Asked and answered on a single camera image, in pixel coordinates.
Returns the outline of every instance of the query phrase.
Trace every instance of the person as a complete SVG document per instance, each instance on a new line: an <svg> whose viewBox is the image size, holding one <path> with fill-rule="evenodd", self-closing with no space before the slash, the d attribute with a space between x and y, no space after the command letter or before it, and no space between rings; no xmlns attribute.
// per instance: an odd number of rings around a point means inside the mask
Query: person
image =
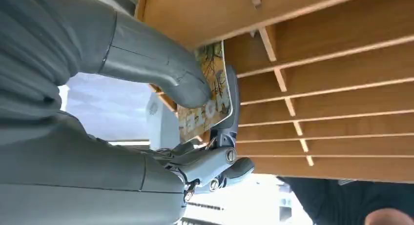
<svg viewBox="0 0 414 225"><path fill-rule="evenodd" d="M316 225L414 225L414 185L279 177Z"/></svg>

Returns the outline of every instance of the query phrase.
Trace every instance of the dark clothing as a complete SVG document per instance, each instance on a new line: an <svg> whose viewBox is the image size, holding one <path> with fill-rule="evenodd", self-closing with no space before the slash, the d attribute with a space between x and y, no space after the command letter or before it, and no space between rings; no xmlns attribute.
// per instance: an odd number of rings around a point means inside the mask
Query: dark clothing
<svg viewBox="0 0 414 225"><path fill-rule="evenodd" d="M281 178L317 225L363 225L378 209L398 209L414 218L414 184Z"/></svg>

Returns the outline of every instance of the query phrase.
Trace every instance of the gray robot arm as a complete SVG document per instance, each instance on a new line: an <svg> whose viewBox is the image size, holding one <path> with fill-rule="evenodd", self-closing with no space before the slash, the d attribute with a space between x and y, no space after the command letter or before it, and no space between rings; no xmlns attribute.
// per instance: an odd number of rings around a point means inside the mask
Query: gray robot arm
<svg viewBox="0 0 414 225"><path fill-rule="evenodd" d="M57 86L78 72L153 83L180 105L203 105L208 85L181 46L96 0L0 3L0 224L173 224L187 195L247 172L231 174L234 141L131 151L59 111ZM235 138L226 128L216 140Z"/></svg>

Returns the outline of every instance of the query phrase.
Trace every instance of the wooden board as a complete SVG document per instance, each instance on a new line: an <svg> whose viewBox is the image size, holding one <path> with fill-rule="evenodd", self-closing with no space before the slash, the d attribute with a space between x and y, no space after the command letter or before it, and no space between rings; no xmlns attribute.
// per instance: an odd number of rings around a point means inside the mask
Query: wooden board
<svg viewBox="0 0 414 225"><path fill-rule="evenodd" d="M412 158L314 158L312 167L302 158L252 159L258 174L414 183Z"/></svg>
<svg viewBox="0 0 414 225"><path fill-rule="evenodd" d="M194 49L345 1L349 0L262 0L256 9L252 0L147 0L144 18Z"/></svg>
<svg viewBox="0 0 414 225"><path fill-rule="evenodd" d="M285 70L287 92L273 72L239 78L242 104L414 81L414 42Z"/></svg>

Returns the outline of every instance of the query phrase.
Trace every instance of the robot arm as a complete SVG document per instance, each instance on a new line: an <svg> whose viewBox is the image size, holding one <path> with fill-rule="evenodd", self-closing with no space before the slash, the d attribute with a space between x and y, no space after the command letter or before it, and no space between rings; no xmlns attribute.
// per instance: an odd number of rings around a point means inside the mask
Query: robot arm
<svg viewBox="0 0 414 225"><path fill-rule="evenodd" d="M59 111L57 86L78 72L203 105L209 87L184 48L96 0L0 2L0 224L173 224L188 195L251 172L234 163L237 116L209 148L161 153L110 146Z"/></svg>

